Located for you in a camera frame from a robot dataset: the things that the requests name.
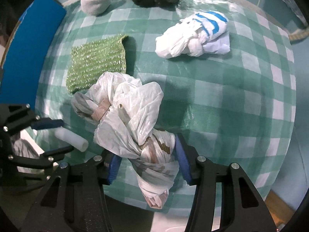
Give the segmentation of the green knitted scrubber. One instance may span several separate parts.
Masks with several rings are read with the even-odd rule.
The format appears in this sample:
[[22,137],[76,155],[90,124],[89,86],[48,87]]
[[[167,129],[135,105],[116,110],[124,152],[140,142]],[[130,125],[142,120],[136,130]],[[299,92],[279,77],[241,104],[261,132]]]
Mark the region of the green knitted scrubber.
[[66,77],[69,93],[90,88],[104,72],[126,72],[123,41],[127,35],[118,34],[91,41],[71,49],[72,64]]

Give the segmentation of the light grey sock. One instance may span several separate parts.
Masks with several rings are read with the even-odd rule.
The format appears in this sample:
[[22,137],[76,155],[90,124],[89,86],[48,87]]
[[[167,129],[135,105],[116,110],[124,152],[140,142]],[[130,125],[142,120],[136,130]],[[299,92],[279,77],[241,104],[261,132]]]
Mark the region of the light grey sock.
[[80,0],[81,11],[91,16],[103,14],[111,5],[112,0]]

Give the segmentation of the white blue striped plastic bag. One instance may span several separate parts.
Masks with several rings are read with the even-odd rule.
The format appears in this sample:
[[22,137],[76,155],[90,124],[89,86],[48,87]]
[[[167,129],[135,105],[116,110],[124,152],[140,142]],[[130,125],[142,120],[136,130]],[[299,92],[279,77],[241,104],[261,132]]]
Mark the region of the white blue striped plastic bag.
[[228,18],[217,11],[198,12],[169,27],[155,39],[155,53],[165,59],[182,54],[199,57],[205,53],[230,52]]

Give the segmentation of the white foam roll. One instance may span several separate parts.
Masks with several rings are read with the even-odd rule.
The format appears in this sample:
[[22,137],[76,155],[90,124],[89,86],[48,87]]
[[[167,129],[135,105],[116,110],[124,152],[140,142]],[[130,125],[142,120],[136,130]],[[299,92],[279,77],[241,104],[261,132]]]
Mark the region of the white foam roll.
[[88,141],[86,139],[66,128],[56,128],[54,134],[59,140],[72,145],[80,152],[85,152],[88,148]]

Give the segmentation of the cardboard box blue trim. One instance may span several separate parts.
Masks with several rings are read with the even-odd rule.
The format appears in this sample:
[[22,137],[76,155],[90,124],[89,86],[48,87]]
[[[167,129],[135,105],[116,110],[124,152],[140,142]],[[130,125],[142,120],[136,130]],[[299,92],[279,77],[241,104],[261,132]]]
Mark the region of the cardboard box blue trim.
[[34,0],[22,14],[1,69],[1,103],[35,108],[42,66],[65,15],[55,0]]

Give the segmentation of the light green checkered tablecloth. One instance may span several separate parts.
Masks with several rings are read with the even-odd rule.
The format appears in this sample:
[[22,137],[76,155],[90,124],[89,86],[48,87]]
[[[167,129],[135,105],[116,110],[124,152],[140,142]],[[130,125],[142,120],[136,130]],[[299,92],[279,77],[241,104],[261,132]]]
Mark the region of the light green checkered tablecloth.
[[[156,37],[180,19],[207,10],[228,18],[229,53],[169,60],[156,55]],[[117,34],[127,36],[127,73],[143,83],[155,81],[163,90],[157,127],[181,132],[215,163],[239,163],[266,197],[285,159],[295,120],[295,65],[288,34],[228,0],[180,0],[173,11],[112,0],[100,17],[83,13],[79,2],[67,6],[43,64],[35,110],[63,119],[68,129],[88,140],[86,152],[66,157],[70,164],[101,152],[93,142],[94,126],[73,111],[66,89],[71,50]]]

